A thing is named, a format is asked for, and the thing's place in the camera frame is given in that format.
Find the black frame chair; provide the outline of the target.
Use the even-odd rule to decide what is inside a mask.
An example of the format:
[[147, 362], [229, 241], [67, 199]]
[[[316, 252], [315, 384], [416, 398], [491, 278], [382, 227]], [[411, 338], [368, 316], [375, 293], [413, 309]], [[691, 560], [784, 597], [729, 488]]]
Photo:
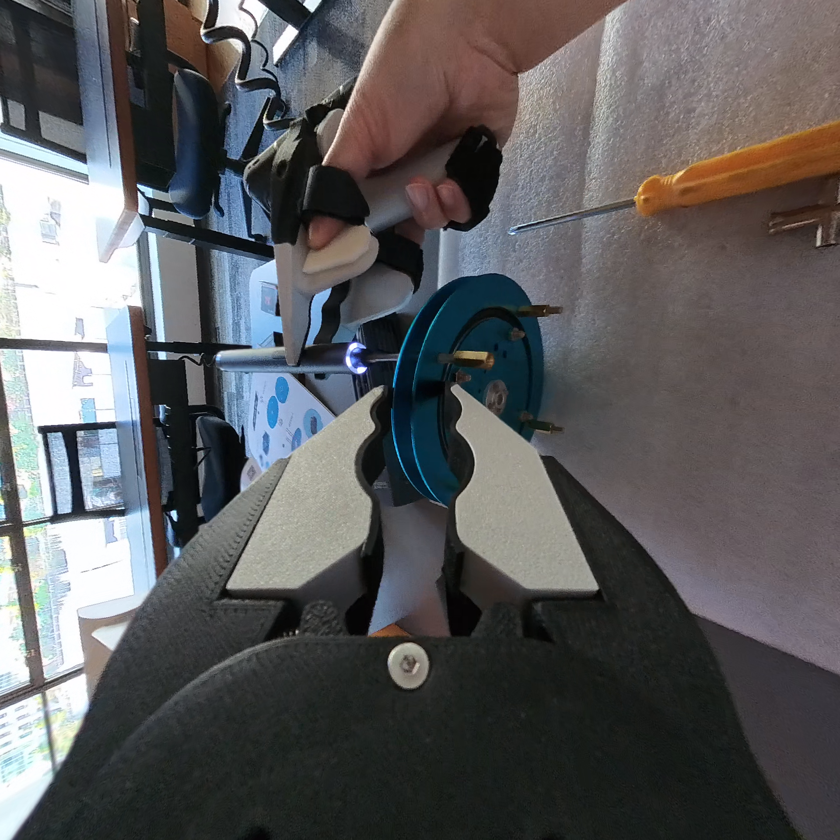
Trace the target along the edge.
[[71, 2], [1, 2], [2, 133], [86, 162]]
[[45, 453], [48, 522], [125, 516], [115, 422], [40, 425], [37, 430]]

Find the grey desk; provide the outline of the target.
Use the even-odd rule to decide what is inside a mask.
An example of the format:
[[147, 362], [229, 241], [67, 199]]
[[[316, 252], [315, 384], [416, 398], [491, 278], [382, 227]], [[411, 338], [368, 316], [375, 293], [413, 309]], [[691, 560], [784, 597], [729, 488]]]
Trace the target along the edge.
[[697, 618], [749, 744], [804, 838], [839, 838], [839, 677]]

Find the dark blue office chair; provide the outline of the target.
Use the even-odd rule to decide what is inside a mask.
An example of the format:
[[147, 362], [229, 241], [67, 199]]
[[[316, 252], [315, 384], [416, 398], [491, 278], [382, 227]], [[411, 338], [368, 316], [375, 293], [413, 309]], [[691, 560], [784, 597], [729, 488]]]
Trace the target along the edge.
[[219, 202], [228, 162], [225, 128], [228, 111], [219, 107], [211, 83], [200, 73], [179, 69], [174, 75], [175, 169], [167, 187], [175, 210], [191, 219], [224, 210]]

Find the large window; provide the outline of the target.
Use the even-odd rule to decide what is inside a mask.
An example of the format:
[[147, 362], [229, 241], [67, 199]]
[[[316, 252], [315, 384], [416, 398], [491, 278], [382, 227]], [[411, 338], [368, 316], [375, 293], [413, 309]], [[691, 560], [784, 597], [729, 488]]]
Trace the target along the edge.
[[[2, 338], [104, 343], [141, 303], [135, 249], [98, 259], [92, 192], [76, 176], [2, 156]], [[125, 517], [51, 521], [39, 426], [115, 420], [107, 353], [2, 350], [2, 432], [18, 527], [2, 500], [2, 838], [67, 756], [88, 706], [78, 612], [146, 593], [149, 563]]]

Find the wood edged table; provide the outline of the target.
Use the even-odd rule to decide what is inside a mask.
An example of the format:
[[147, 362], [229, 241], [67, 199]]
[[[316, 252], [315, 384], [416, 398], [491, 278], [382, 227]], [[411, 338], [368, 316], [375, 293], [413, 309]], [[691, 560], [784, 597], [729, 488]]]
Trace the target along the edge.
[[[206, 78], [206, 47], [190, 5], [84, 1], [73, 2], [72, 11], [100, 261], [142, 233], [271, 260], [263, 242], [187, 224], [191, 218], [175, 210], [167, 192], [175, 169], [174, 75], [186, 68]], [[240, 176], [244, 169], [245, 160], [227, 154], [225, 172]]]
[[180, 552], [165, 536], [154, 420], [160, 406], [198, 405], [188, 395], [187, 363], [208, 366], [234, 345], [152, 341], [135, 306], [115, 311], [106, 333], [132, 579], [141, 593]]

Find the blue metal wheel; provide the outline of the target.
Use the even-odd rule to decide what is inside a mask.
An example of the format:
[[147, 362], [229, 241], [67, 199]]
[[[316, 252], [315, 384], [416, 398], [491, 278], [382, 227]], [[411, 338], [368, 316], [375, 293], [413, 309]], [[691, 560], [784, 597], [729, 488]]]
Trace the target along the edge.
[[[540, 418], [544, 356], [539, 318], [515, 314], [528, 305], [526, 291], [507, 276], [465, 276], [438, 289], [408, 330], [395, 368], [392, 434], [408, 482], [430, 501], [447, 506], [455, 491], [448, 466], [448, 385], [459, 384], [514, 432], [532, 438], [518, 417], [528, 412]], [[484, 371], [436, 361], [438, 354], [458, 350], [491, 352], [495, 363]]]

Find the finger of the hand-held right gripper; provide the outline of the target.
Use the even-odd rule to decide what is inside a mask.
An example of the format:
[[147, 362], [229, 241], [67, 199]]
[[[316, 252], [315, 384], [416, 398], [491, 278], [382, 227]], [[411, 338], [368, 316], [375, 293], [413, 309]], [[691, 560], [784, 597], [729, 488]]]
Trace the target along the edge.
[[370, 268], [333, 287], [320, 303], [313, 342], [349, 342], [367, 322], [404, 309], [415, 292], [413, 278], [394, 268]]
[[313, 299], [371, 268], [378, 252], [378, 241], [366, 226], [348, 226], [329, 245], [314, 251], [301, 226], [295, 244], [275, 246], [281, 331], [289, 365], [299, 364], [306, 346]]

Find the grey electric screwdriver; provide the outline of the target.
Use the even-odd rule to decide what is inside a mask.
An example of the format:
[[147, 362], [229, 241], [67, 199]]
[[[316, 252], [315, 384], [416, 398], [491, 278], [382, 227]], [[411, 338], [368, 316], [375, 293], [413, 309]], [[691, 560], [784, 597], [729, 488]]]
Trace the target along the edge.
[[362, 375], [373, 364], [395, 363], [398, 352], [368, 348], [359, 341], [321, 343], [304, 348], [298, 362], [287, 358], [284, 347], [225, 350], [213, 359], [225, 372], [282, 373], [291, 375]]

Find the person's right forearm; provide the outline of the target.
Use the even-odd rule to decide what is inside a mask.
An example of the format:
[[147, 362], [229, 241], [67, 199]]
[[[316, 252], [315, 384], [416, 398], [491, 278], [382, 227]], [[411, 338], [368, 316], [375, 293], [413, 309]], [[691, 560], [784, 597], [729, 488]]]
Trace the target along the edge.
[[472, 1], [457, 5], [463, 39], [509, 75], [536, 67], [621, 1]]

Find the metal cross wrench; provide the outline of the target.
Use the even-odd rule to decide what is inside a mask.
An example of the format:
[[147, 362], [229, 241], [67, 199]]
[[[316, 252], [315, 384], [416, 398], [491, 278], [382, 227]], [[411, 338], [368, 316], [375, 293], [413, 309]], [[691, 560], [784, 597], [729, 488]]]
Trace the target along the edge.
[[828, 179], [817, 204], [773, 213], [768, 224], [769, 235], [780, 235], [797, 229], [815, 228], [815, 247], [831, 248], [839, 243], [839, 177]]

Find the printed instruction sheet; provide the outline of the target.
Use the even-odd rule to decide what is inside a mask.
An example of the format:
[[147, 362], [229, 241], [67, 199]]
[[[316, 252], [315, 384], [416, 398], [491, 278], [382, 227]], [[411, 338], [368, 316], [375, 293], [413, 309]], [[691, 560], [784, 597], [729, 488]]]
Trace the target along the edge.
[[[258, 349], [276, 346], [275, 333], [281, 332], [277, 299], [274, 263], [257, 267], [249, 280], [249, 306], [251, 343]], [[333, 419], [334, 414], [294, 375], [252, 374], [244, 426], [248, 459], [240, 477], [241, 490]]]

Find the person's right hand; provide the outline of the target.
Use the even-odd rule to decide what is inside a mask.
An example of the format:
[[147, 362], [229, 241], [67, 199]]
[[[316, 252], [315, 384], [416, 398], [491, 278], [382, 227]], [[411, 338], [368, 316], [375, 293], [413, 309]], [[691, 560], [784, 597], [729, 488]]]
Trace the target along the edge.
[[323, 163], [357, 182], [486, 126], [505, 144], [527, 49], [513, 2], [394, 2]]

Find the yellow handled screwdriver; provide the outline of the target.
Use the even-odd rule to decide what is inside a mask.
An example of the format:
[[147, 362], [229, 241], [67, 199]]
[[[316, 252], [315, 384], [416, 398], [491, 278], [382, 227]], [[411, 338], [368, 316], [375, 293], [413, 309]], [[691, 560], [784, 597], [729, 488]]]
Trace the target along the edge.
[[634, 197], [509, 228], [510, 236], [633, 209], [651, 217], [771, 190], [839, 171], [839, 121], [697, 161], [670, 175], [651, 175]]

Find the white foam mat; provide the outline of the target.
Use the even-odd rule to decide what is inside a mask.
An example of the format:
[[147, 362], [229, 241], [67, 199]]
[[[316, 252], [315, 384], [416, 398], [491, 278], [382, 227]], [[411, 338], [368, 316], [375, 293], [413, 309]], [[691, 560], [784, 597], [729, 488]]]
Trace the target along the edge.
[[838, 119], [839, 2], [629, 2], [521, 77], [490, 217], [440, 279], [541, 319], [537, 434], [696, 614], [838, 672], [838, 247], [769, 235], [825, 179], [510, 236], [653, 174]]

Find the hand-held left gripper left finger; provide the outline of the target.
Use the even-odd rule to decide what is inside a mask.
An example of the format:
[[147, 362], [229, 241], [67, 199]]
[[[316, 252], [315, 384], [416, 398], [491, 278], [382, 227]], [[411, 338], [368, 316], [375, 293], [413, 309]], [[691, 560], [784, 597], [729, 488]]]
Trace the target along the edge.
[[375, 547], [387, 387], [376, 386], [286, 459], [228, 579], [233, 597], [354, 604], [382, 577]]

